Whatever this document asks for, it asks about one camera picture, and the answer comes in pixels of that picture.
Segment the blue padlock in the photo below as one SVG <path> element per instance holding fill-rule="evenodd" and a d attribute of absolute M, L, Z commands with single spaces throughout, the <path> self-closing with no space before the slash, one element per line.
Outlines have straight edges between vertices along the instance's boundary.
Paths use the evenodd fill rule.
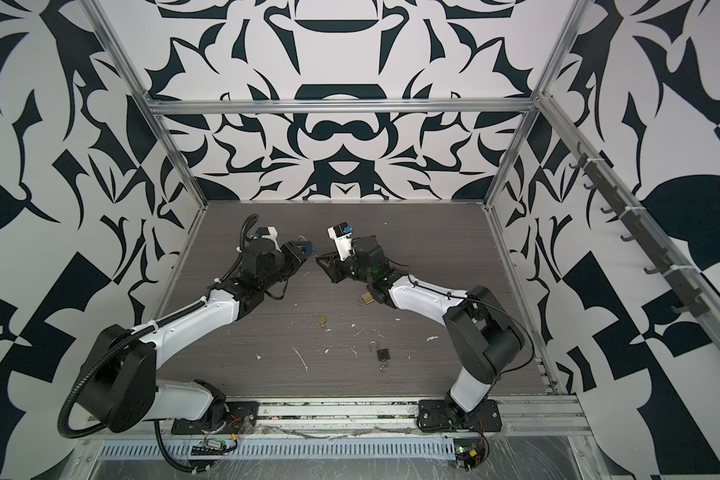
<path fill-rule="evenodd" d="M 299 240 L 296 242 L 298 248 L 300 249 L 301 253 L 305 255 L 306 257 L 309 257 L 311 255 L 314 255 L 316 252 L 315 247 L 313 246 L 311 241 L 308 241 L 303 238 L 299 238 Z"/>

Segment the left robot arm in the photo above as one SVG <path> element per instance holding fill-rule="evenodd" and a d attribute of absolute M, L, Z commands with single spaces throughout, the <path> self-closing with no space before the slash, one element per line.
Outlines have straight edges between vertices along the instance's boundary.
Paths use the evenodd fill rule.
<path fill-rule="evenodd" d="M 211 431 L 222 425 L 226 397 L 218 388 L 203 380 L 161 380 L 157 373 L 186 347 L 272 298 L 271 288 L 287 285 L 313 254 L 306 238 L 281 243 L 275 228 L 257 227 L 257 220 L 255 214 L 246 218 L 235 261 L 199 299 L 162 318 L 130 329 L 112 325 L 99 334 L 58 414 L 62 437 L 120 433 L 170 419 Z"/>

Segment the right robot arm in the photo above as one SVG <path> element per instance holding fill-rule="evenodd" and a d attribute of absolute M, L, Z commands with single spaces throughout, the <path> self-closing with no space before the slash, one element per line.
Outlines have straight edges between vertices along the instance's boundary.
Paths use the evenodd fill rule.
<path fill-rule="evenodd" d="M 409 311 L 444 326 L 461 364 L 447 401 L 471 414 L 526 345 L 526 330 L 483 286 L 454 290 L 425 282 L 410 267 L 386 256 L 374 236 L 335 241 L 317 264 L 330 280 L 366 286 L 375 302 Z"/>

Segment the black padlock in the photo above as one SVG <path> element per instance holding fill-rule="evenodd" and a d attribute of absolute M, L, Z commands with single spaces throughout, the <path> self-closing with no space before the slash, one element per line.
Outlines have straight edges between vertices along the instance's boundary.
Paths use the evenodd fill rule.
<path fill-rule="evenodd" d="M 369 351 L 376 355 L 377 361 L 379 363 L 379 370 L 382 373 L 386 373 L 389 368 L 389 361 L 391 359 L 389 350 L 386 348 L 381 348 L 377 341 L 372 340 L 369 342 Z"/>

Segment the left circuit board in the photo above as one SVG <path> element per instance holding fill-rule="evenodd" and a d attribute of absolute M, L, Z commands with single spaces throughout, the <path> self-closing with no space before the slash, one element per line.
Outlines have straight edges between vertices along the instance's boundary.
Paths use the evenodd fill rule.
<path fill-rule="evenodd" d="M 229 440 L 205 439 L 191 447 L 190 455 L 195 457 L 224 456 L 237 448 L 238 440 L 236 436 L 232 436 Z"/>

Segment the circuit board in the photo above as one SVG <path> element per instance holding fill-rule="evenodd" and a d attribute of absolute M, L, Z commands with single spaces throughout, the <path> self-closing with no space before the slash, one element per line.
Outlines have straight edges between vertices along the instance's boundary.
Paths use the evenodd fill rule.
<path fill-rule="evenodd" d="M 232 436 L 229 440 L 205 439 L 191 447 L 190 455 L 195 457 L 224 456 L 237 448 L 238 440 L 236 436 Z"/>
<path fill-rule="evenodd" d="M 486 442 L 456 443 L 455 464 L 458 468 L 472 470 L 480 466 L 489 454 Z"/>

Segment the right circuit board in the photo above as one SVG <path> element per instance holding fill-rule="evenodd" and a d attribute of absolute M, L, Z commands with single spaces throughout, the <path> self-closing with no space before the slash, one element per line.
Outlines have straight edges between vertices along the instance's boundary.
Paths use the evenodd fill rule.
<path fill-rule="evenodd" d="M 456 443 L 455 464 L 458 468 L 472 470 L 480 466 L 489 454 L 486 442 Z"/>

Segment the aluminium front rail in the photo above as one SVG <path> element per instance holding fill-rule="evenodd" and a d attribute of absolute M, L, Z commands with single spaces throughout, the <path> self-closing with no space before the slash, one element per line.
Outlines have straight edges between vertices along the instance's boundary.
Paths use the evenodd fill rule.
<path fill-rule="evenodd" d="M 422 432 L 416 417 L 417 397 L 335 397 L 335 398 L 230 398 L 232 401 L 257 401 L 257 423 L 238 435 L 279 435 L 297 438 L 360 437 L 371 435 L 451 435 L 479 433 L 503 436 L 591 437 L 590 424 L 579 401 L 573 396 L 510 395 L 488 398 L 498 404 L 502 419 L 500 432 Z M 205 436 L 228 437 L 232 434 L 173 435 L 175 419 L 160 423 L 169 438 L 201 439 Z"/>

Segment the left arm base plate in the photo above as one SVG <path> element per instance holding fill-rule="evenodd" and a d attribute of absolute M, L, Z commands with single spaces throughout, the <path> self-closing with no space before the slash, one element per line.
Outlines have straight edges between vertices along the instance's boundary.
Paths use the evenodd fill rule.
<path fill-rule="evenodd" d="M 257 423 L 260 404 L 257 401 L 214 400 L 198 420 L 177 419 L 173 435 L 240 434 Z"/>

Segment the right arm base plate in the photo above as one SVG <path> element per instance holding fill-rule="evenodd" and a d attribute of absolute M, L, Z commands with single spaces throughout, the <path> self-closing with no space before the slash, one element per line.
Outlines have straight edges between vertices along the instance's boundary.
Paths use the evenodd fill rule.
<path fill-rule="evenodd" d="M 417 428 L 422 432 L 500 432 L 503 426 L 498 404 L 484 399 L 470 412 L 462 410 L 454 401 L 420 400 L 416 417 Z"/>

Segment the wall hook rack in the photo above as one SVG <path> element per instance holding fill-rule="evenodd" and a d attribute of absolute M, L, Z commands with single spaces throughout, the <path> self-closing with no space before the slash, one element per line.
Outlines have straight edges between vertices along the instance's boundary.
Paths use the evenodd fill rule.
<path fill-rule="evenodd" d="M 628 233 L 621 240 L 637 243 L 650 260 L 651 265 L 643 269 L 644 273 L 661 276 L 678 297 L 680 305 L 672 310 L 696 318 L 710 312 L 696 269 L 671 245 L 666 233 L 608 162 L 580 152 L 572 167 L 586 174 L 590 180 L 586 188 L 598 192 L 607 203 L 601 212 L 615 216 L 626 227 Z"/>

